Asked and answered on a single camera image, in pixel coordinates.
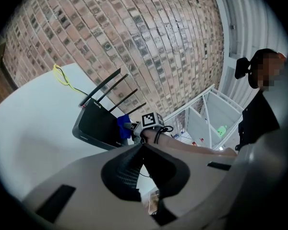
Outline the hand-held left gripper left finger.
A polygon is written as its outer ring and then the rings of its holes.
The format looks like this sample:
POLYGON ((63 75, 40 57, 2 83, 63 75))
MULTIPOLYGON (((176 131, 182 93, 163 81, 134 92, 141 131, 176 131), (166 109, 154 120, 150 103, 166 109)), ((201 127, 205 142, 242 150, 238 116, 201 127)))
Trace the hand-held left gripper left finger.
POLYGON ((106 162, 129 151, 132 146, 105 151, 78 159, 37 185, 23 204, 48 228, 55 230, 147 230, 149 215, 141 202, 121 200, 101 179, 106 162), (60 186, 75 188, 54 223, 37 211, 60 186))

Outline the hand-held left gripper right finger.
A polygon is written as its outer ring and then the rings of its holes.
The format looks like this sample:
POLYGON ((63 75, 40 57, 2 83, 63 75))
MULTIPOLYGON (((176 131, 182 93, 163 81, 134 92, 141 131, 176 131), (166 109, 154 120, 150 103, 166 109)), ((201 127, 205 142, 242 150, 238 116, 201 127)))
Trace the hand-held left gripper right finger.
POLYGON ((158 188, 158 202, 152 218, 164 226, 186 215, 204 202, 231 168, 232 149, 214 151, 199 147, 173 149, 148 145, 143 162, 158 188))

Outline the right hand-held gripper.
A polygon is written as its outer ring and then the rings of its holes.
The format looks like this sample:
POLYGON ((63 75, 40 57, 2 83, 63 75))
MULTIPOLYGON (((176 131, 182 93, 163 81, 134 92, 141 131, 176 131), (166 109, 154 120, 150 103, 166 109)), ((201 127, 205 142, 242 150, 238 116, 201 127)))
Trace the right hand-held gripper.
POLYGON ((141 143, 143 140, 142 132, 145 129, 160 129, 164 127, 163 117, 157 112, 145 114, 141 117, 139 122, 124 123, 123 127, 129 129, 132 133, 132 140, 134 143, 141 143))

